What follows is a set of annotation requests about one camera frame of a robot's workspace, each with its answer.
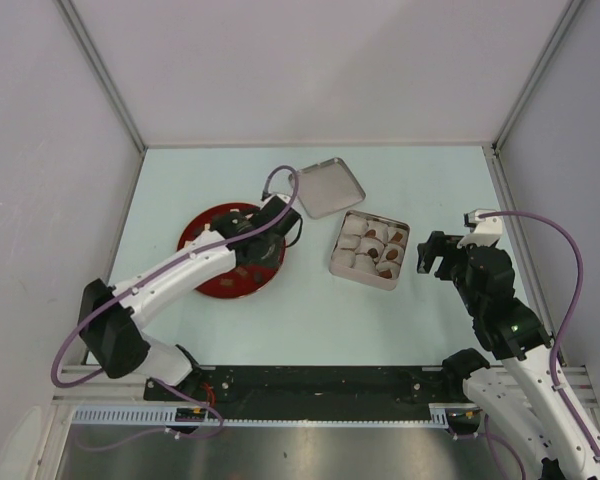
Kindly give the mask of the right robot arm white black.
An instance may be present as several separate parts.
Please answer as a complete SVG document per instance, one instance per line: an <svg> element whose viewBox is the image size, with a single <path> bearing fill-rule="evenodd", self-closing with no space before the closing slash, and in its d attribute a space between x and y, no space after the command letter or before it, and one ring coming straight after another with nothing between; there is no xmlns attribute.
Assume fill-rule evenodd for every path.
<svg viewBox="0 0 600 480"><path fill-rule="evenodd" d="M587 416L536 314L515 295L509 255L495 245L467 245L434 231L417 247L417 270L456 288L482 348L523 395L507 391L484 356L461 350L443 361L441 388L468 399L503 432L524 479L600 479L600 431Z"/></svg>

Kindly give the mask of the red round plate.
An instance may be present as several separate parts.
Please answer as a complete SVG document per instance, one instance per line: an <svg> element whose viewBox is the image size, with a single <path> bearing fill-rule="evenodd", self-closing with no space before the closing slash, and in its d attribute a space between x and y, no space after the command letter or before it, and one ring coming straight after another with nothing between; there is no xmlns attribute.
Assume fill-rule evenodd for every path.
<svg viewBox="0 0 600 480"><path fill-rule="evenodd" d="M177 249L180 250L195 240L203 230L210 228L211 222L221 215L239 211L249 207L258 207L255 204L243 202L231 202L220 204L209 208L196 216L184 229L178 241ZM207 297L216 299L236 299L255 293L267 285L277 275L282 267L285 250L281 258L282 262L277 270L267 269L259 266L237 266L229 272L225 272L211 280L203 283L196 290ZM253 276L255 272L262 274L262 280L257 282ZM224 288L220 285L221 279L232 279L233 288Z"/></svg>

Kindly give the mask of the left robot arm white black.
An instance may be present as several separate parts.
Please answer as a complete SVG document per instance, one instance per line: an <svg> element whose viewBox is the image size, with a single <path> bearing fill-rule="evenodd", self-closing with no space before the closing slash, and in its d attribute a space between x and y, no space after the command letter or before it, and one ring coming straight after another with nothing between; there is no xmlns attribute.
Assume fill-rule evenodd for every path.
<svg viewBox="0 0 600 480"><path fill-rule="evenodd" d="M144 329L174 301L237 267L278 267L286 234L302 220L292 203L287 195L273 194L253 210L231 210L136 277L114 286L101 280L88 284L80 319L89 324L79 336L104 374L111 379L142 374L165 383L179 399L194 397L201 376L191 355Z"/></svg>

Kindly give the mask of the pink square tin box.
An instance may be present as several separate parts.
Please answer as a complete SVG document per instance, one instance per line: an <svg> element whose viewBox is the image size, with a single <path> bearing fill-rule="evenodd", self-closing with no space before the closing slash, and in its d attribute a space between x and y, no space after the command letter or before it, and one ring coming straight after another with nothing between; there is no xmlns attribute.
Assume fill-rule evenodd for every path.
<svg viewBox="0 0 600 480"><path fill-rule="evenodd" d="M332 275L393 291L406 263L410 226L401 221L348 210L330 254Z"/></svg>

